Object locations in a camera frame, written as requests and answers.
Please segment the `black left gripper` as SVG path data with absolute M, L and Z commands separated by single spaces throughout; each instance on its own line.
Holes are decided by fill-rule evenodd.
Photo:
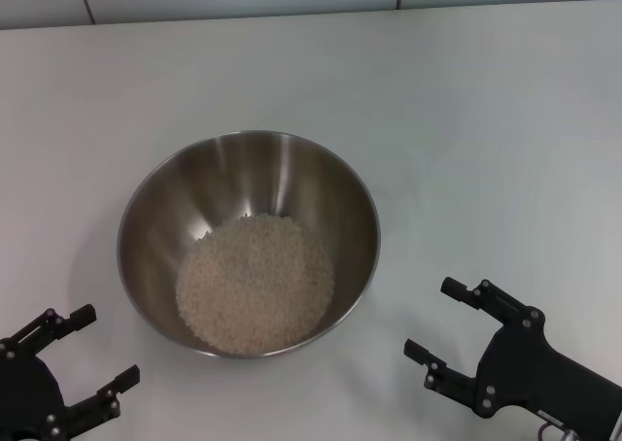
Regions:
M 66 408 L 58 382 L 36 355 L 97 320 L 87 304 L 68 318 L 48 309 L 1 340 L 1 439 L 70 440 L 70 429 L 94 429 L 121 414 L 118 395 L 140 383 L 134 364 L 111 383 Z

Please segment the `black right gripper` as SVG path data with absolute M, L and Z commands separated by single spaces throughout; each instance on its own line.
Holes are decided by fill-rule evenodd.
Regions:
M 523 408 L 581 440 L 621 438 L 621 387 L 555 351 L 543 313 L 484 279 L 474 288 L 446 277 L 440 291 L 501 324 L 475 379 L 407 339 L 403 353 L 427 367 L 424 387 L 489 419 L 506 406 Z

